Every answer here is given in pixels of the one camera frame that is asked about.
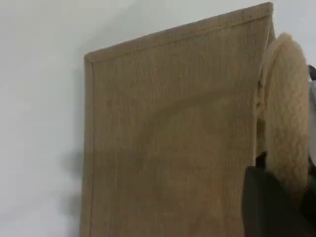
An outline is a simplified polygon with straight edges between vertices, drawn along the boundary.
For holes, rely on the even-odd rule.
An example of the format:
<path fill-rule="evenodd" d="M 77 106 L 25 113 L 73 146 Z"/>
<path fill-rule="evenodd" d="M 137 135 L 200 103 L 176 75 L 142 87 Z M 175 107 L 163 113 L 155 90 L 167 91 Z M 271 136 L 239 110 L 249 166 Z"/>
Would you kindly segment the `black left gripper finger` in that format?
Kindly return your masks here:
<path fill-rule="evenodd" d="M 316 164 L 316 69 L 308 65 L 309 79 L 309 130 L 310 130 L 310 156 L 312 163 Z"/>
<path fill-rule="evenodd" d="M 266 170 L 266 152 L 245 170 L 241 212 L 246 237 L 316 235 L 316 167 L 309 161 L 307 189 L 298 208 L 277 178 Z"/>

